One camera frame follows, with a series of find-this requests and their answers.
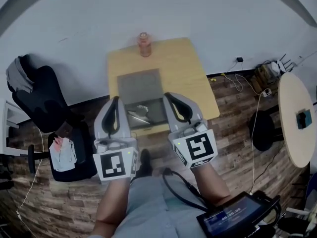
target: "round white table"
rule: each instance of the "round white table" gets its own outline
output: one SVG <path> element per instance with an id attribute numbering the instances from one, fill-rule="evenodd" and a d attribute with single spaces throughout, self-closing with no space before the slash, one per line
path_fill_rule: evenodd
<path id="1" fill-rule="evenodd" d="M 309 110 L 312 123 L 299 129 L 296 116 Z M 275 128 L 271 114 L 278 112 L 281 128 Z M 255 115 L 249 124 L 250 135 L 253 130 Z M 292 163 L 299 168 L 311 160 L 316 144 L 315 110 L 310 95 L 302 81 L 292 73 L 282 75 L 278 85 L 278 105 L 258 111 L 253 134 L 253 144 L 260 151 L 269 149 L 273 142 L 284 140 L 286 150 Z"/>

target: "black office chair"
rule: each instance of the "black office chair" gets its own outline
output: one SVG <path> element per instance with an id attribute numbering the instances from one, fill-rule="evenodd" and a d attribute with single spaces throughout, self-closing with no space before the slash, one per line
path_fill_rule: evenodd
<path id="1" fill-rule="evenodd" d="M 67 106 L 59 88 L 57 77 L 53 69 L 43 66 L 38 69 L 31 67 L 29 56 L 19 57 L 20 63 L 28 78 L 34 82 L 33 90 L 27 93 L 23 90 L 12 92 L 15 103 L 32 119 L 35 125 L 49 135 L 48 145 L 50 146 L 57 131 L 64 122 L 72 127 L 70 140 L 74 142 L 77 162 L 75 168 L 58 172 L 53 168 L 50 152 L 35 153 L 34 145 L 28 149 L 28 162 L 31 173 L 35 173 L 35 160 L 49 158 L 53 177 L 56 181 L 77 181 L 91 178 L 97 173 L 93 158 L 92 140 L 89 135 L 88 126 L 83 122 L 84 116 L 73 113 Z"/>

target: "person's arm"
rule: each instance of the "person's arm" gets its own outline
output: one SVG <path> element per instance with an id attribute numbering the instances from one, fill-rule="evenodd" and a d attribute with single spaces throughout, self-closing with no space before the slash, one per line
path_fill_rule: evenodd
<path id="1" fill-rule="evenodd" d="M 96 223 L 91 235 L 105 238 L 113 236 L 115 230 L 125 218 L 130 178 L 113 180 L 98 206 Z"/>
<path id="2" fill-rule="evenodd" d="M 215 206 L 232 198 L 229 188 L 210 163 L 192 168 L 200 194 Z"/>

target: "screen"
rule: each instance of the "screen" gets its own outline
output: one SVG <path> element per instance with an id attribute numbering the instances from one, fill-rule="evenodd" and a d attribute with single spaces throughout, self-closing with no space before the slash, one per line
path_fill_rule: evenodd
<path id="1" fill-rule="evenodd" d="M 245 196 L 221 212 L 204 219 L 204 222 L 209 233 L 215 236 L 249 217 L 260 207 L 260 204 Z"/>

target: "orange bottle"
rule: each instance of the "orange bottle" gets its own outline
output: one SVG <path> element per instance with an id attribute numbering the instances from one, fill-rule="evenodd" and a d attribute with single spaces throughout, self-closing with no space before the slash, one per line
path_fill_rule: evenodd
<path id="1" fill-rule="evenodd" d="M 145 58 L 148 57 L 152 53 L 150 36 L 146 32 L 140 33 L 137 42 L 140 48 L 140 55 Z"/>

